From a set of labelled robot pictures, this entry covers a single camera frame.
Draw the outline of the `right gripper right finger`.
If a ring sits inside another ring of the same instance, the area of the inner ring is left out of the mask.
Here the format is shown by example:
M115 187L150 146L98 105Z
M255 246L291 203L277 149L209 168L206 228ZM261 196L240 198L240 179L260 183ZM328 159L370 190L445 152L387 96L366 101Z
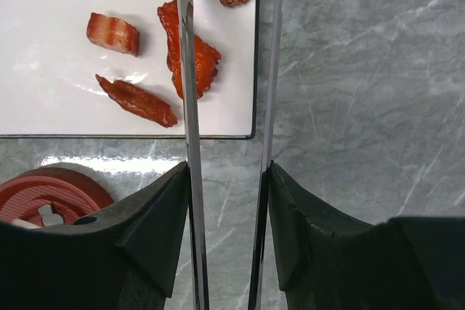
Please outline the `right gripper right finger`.
M270 221L290 309L462 309L464 219L407 216L372 225L270 168Z

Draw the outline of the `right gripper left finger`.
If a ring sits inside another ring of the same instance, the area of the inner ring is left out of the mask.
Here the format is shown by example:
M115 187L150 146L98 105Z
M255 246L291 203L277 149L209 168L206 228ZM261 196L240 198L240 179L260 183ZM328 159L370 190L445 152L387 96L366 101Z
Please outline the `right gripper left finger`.
M1 224L3 309L162 309L173 293L185 227L188 171L70 225Z

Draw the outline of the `metal tongs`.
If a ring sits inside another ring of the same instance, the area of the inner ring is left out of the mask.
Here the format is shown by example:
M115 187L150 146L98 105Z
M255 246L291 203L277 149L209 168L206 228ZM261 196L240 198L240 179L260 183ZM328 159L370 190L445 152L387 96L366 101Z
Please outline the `metal tongs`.
M203 213L203 185L198 125L197 82L195 76L193 0L177 0L177 10L179 14L180 67L182 73L182 99L184 106L187 163L190 171L189 214L194 307L196 309L208 309L209 284ZM282 16L282 0L275 0L267 86L267 107L264 122L261 178L259 182L259 195L254 233L254 252L248 295L249 309L260 309L261 307L264 244L267 226L268 197L270 192L270 165L272 155L275 97L278 82Z

